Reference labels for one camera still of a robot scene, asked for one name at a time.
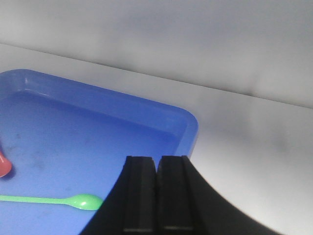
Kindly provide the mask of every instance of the white table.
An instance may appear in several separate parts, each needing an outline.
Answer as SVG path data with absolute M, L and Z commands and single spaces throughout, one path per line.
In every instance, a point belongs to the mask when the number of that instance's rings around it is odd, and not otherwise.
M 313 234 L 313 110 L 0 44 L 0 72 L 31 69 L 182 107 L 191 161 L 223 197 L 288 235 Z

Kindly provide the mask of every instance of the white wall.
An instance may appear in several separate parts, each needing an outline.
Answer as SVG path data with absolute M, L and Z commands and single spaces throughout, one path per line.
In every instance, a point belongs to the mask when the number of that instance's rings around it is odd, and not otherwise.
M 311 0 L 0 0 L 0 43 L 313 108 Z

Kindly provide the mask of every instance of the spoon handle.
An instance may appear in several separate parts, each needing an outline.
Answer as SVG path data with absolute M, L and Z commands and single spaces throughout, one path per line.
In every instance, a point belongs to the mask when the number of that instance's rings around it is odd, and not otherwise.
M 66 198 L 45 198 L 45 197 L 21 197 L 0 195 L 0 201 L 6 202 L 30 202 L 30 203 L 48 203 L 48 204 L 66 204 Z

